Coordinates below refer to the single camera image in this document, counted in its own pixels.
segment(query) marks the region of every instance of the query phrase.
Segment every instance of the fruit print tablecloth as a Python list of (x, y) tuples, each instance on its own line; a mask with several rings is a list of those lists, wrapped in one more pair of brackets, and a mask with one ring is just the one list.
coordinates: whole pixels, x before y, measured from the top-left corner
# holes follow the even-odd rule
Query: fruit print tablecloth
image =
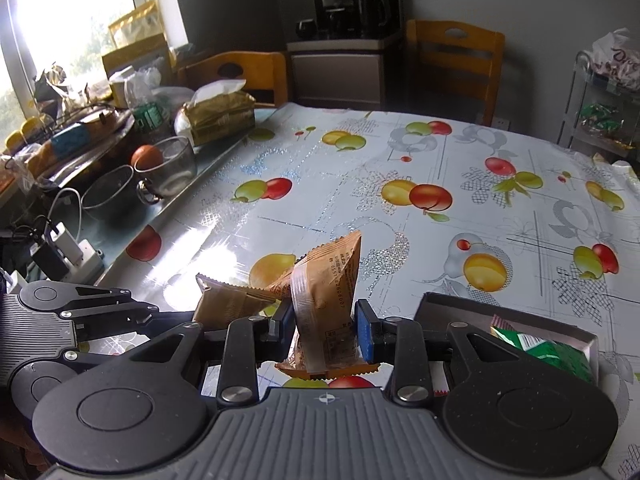
[[(639, 190), (628, 166), (543, 140), (288, 104), (146, 227), (102, 284), (190, 310), (198, 272), (261, 286), (310, 248), (360, 229), (356, 297), (380, 317), (412, 317), (434, 290), (597, 334), (600, 386), (620, 419), (606, 469), (627, 478), (640, 467)], [(259, 371), (262, 391), (286, 379), (273, 365)]]

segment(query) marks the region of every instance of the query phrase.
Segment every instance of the metal bolt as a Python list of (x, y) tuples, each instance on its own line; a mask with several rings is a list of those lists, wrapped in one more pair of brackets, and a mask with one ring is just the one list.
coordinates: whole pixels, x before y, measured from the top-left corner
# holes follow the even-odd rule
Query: metal bolt
[(422, 386), (403, 386), (398, 390), (398, 397), (404, 402), (420, 402), (429, 397), (429, 391)]
[(252, 397), (252, 392), (246, 386), (229, 386), (222, 390), (222, 398), (226, 402), (247, 402)]

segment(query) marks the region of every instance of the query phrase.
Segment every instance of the glass mug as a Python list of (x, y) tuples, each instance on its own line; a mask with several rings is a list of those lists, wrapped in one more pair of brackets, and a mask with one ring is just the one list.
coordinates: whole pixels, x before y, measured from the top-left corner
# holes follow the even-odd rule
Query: glass mug
[(136, 162), (133, 167), (140, 178), (136, 189), (138, 198), (149, 205), (177, 195), (198, 173), (196, 157), (186, 137), (169, 137), (154, 146), (162, 153), (162, 164), (139, 170)]

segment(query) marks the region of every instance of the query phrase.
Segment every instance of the wooden chair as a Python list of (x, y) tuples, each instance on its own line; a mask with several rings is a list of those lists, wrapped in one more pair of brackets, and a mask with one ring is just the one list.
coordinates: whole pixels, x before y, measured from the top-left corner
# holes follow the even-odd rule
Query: wooden chair
[(273, 104), (256, 103), (256, 107), (279, 107), (289, 101), (287, 60), (279, 52), (223, 52), (178, 70), (178, 84), (197, 90), (203, 85), (225, 79), (225, 66), (237, 65), (238, 76), (246, 79), (245, 90), (273, 91)]
[[(417, 60), (420, 64), (437, 67), (420, 81), (420, 86), (484, 101), (482, 124), (491, 126), (500, 85), (504, 34), (468, 23), (409, 20), (406, 40), (413, 62)], [(421, 43), (446, 45), (454, 52), (424, 50)], [(473, 56), (474, 51), (488, 52), (491, 56)], [(415, 78), (419, 68), (414, 69), (410, 67), (409, 74)], [(473, 75), (460, 77), (461, 73)]]

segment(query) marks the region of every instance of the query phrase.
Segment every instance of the green snack package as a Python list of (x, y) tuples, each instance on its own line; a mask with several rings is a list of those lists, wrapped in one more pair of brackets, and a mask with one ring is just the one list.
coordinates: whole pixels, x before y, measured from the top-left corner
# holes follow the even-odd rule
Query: green snack package
[(491, 334), (516, 348), (537, 357), (556, 368), (580, 377), (593, 384), (593, 375), (587, 357), (579, 350), (565, 343), (548, 341), (528, 334), (491, 327)]

